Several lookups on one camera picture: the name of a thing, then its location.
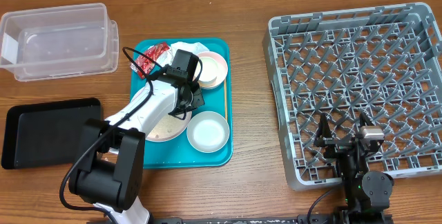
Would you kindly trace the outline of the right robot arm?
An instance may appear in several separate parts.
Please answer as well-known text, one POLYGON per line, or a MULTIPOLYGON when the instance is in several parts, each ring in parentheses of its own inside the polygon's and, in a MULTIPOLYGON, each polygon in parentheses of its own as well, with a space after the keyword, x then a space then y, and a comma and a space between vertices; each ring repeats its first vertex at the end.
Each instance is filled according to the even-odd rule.
POLYGON ((364 114, 359 116, 360 129, 352 135, 336 140, 327 122, 320 116, 314 145, 325 149, 323 156, 336 161, 337 172, 345 191, 346 205, 337 207, 332 214, 312 216, 314 207, 332 190, 324 193, 309 208, 308 223, 392 223, 392 216, 384 214, 390 207, 394 179, 381 171, 370 171, 366 157, 381 148, 385 135, 364 114))

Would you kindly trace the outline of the rice leftovers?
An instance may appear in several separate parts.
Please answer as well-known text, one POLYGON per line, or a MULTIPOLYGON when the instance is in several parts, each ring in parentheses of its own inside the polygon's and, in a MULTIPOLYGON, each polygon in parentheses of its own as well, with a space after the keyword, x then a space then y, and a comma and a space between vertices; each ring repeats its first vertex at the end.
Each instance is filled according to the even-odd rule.
POLYGON ((186 120, 181 120, 170 115, 164 116, 148 134, 147 139, 153 142, 171 140, 180 135, 186 125, 186 120))

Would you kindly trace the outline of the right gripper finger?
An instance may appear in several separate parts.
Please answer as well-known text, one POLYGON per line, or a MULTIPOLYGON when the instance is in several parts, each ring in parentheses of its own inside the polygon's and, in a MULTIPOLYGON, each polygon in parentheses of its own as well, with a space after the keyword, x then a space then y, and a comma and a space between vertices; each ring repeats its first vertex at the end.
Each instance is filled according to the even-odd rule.
POLYGON ((320 115, 320 122, 318 123, 318 129, 314 140, 315 147, 329 146, 333 141, 332 132, 329 128, 327 116, 322 113, 320 115))
POLYGON ((365 112, 362 112, 359 115, 359 127, 365 127, 365 126, 374 126, 374 124, 370 120, 370 118, 365 114, 365 112))

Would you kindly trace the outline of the white napkin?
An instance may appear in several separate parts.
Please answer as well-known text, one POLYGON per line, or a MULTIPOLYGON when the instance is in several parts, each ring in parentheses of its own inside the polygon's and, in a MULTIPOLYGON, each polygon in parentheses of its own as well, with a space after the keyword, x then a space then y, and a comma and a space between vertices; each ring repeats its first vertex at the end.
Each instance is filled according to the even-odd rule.
POLYGON ((161 66, 167 64, 171 65, 175 57, 175 54, 178 50, 185 50, 195 55, 197 55, 198 53, 202 53, 204 51, 209 51, 209 49, 200 42, 190 44, 183 41, 178 41, 169 45, 169 49, 164 51, 159 56, 159 58, 157 59, 157 63, 161 66))

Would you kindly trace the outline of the grey bowl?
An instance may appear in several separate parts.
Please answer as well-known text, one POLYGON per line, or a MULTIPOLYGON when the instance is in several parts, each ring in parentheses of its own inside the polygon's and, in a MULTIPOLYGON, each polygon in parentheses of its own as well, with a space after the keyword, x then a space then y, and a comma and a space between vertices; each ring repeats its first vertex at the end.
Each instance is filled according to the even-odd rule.
POLYGON ((221 150, 230 136, 230 127, 222 115, 203 111, 191 118, 186 135, 190 145, 202 153, 221 150))

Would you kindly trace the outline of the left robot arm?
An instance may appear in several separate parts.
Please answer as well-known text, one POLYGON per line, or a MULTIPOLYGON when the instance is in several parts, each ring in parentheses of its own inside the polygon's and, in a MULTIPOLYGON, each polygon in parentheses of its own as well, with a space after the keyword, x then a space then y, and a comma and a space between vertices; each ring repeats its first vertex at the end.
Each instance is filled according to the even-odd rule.
POLYGON ((164 116, 185 116, 203 105, 200 75, 200 66, 164 66, 146 76, 145 86, 121 111, 87 120, 59 189, 64 207, 101 212, 109 223, 150 223, 138 197, 146 135, 164 116))

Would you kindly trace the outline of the pink plate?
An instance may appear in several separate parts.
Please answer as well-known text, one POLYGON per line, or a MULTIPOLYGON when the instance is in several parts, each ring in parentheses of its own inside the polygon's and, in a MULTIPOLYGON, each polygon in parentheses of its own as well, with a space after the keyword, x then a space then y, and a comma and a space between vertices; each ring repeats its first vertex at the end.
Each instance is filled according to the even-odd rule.
POLYGON ((176 102, 176 90, 172 86, 155 85, 147 103, 126 121, 127 128, 145 133, 148 141, 172 140, 187 128, 192 117, 192 112, 170 115, 176 102))

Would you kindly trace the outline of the red snack wrapper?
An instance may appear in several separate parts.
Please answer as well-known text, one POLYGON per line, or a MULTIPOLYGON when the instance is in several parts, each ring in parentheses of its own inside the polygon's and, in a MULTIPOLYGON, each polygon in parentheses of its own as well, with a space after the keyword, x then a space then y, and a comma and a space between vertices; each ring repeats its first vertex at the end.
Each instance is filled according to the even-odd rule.
POLYGON ((149 74, 155 67, 170 64, 172 59, 171 47, 166 42, 161 42, 150 46, 143 52, 143 55, 138 55, 135 63, 144 73, 149 74))

